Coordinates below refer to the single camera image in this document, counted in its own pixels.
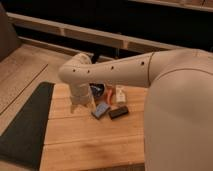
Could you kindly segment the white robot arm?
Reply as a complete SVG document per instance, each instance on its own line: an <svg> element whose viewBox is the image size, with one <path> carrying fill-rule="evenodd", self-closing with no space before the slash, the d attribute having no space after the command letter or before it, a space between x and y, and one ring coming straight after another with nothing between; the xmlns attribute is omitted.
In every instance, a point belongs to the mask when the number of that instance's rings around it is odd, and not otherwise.
<svg viewBox="0 0 213 171"><path fill-rule="evenodd" d="M213 171L213 53L176 49L97 64L80 53L59 76L77 93L84 83L146 87L146 171Z"/></svg>

